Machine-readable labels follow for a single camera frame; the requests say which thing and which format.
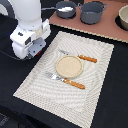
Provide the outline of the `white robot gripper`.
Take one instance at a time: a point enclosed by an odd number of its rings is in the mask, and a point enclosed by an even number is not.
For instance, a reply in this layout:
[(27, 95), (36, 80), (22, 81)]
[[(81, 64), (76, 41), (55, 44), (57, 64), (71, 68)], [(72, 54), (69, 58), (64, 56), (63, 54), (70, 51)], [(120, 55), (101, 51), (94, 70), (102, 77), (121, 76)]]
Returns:
[(33, 58), (46, 45), (45, 39), (50, 35), (49, 20), (23, 22), (18, 25), (10, 39), (15, 55), (20, 59)]

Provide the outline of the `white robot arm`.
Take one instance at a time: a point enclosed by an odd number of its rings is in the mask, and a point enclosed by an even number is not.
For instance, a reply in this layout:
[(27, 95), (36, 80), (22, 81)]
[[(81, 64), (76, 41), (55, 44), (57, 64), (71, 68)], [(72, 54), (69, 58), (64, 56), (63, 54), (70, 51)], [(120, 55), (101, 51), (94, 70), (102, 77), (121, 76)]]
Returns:
[(49, 20), (41, 18), (40, 0), (9, 0), (18, 25), (10, 39), (15, 55), (20, 59), (33, 58), (46, 45), (50, 35)]

